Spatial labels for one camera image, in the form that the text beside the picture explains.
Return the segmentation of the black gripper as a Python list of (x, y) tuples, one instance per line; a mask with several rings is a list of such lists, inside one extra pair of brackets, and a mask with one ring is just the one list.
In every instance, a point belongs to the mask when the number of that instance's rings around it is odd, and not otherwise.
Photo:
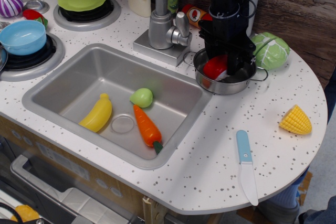
[(254, 44), (246, 30), (249, 22), (249, 9), (243, 8), (231, 17), (212, 17), (212, 21), (199, 22), (199, 36), (204, 39), (208, 59), (227, 55), (227, 74), (229, 76), (244, 66), (244, 62), (255, 61)]

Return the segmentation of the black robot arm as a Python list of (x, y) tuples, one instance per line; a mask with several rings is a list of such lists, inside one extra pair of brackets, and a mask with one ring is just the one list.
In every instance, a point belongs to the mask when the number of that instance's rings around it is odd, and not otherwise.
[(227, 55), (227, 74), (232, 76), (245, 63), (253, 63), (255, 45), (246, 30), (250, 19), (250, 0), (211, 0), (208, 13), (212, 20), (199, 22), (209, 59)]

